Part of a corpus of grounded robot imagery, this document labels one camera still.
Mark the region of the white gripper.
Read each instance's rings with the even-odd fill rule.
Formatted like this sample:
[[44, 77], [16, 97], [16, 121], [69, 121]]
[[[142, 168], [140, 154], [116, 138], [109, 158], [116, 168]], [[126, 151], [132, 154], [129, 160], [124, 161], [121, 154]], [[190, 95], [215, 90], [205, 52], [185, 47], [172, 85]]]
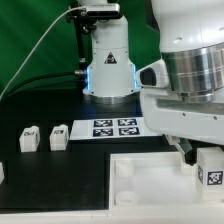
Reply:
[[175, 147], [188, 165], [194, 165], [197, 157], [188, 139], [224, 145], [224, 88], [215, 91], [213, 102], [186, 103], [167, 89], [145, 87], [140, 105], [150, 130], [180, 137]]

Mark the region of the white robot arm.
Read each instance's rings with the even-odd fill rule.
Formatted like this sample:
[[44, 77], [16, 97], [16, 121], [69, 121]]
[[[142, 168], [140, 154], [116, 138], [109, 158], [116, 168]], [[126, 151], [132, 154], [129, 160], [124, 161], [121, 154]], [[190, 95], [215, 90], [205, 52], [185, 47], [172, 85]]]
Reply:
[[224, 145], [224, 0], [137, 0], [122, 15], [84, 0], [92, 38], [86, 97], [140, 97], [147, 127], [185, 143]]

